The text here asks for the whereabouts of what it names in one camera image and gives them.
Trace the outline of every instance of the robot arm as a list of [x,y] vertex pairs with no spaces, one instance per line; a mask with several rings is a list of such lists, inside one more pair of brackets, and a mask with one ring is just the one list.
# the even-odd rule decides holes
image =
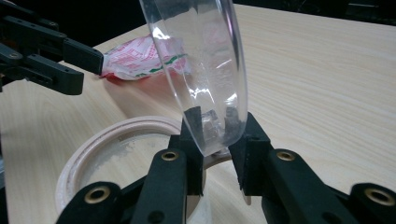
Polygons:
[[0,90],[13,80],[26,78],[63,94],[81,94],[84,74],[44,57],[46,54],[94,74],[102,73],[103,54],[58,29],[56,22],[0,0]]

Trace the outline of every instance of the brass screw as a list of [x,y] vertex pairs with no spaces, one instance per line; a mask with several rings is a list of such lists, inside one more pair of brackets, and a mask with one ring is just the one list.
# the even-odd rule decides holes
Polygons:
[[393,206],[395,205],[395,199],[384,190],[381,189],[366,189],[364,194],[371,201],[375,203],[379,203],[385,206]]
[[110,195],[110,189],[107,186],[99,186],[88,191],[85,195],[86,203],[100,203]]

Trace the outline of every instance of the wood grain surface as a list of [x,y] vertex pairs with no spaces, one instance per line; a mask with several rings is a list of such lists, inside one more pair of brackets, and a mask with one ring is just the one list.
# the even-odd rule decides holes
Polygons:
[[[296,151],[343,192],[361,182],[396,190],[396,27],[235,9],[248,109],[273,146]],[[96,49],[148,33],[143,26]],[[23,224],[56,221],[59,174],[91,136],[139,116],[181,120],[165,77],[110,82],[86,73],[79,96],[16,81],[0,108],[9,221]],[[210,168],[207,181],[213,223],[265,223],[260,199],[244,204],[230,162]]]

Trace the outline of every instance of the clear plastic container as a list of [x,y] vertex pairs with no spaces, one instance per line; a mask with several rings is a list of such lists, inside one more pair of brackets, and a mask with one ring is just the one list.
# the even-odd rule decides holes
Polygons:
[[[198,148],[208,156],[235,143],[245,130],[248,87],[233,2],[140,0],[140,3]],[[175,71],[175,66],[181,68],[182,74]]]

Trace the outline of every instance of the plastic bag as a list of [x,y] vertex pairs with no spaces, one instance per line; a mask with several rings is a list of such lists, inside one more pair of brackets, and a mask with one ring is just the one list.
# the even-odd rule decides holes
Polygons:
[[[183,51],[180,38],[167,38],[158,42],[165,52],[164,62],[178,74],[189,73],[190,67]],[[158,56],[151,35],[138,37],[123,43],[104,54],[101,77],[117,77],[124,80],[138,80],[142,77],[163,74],[163,65]]]

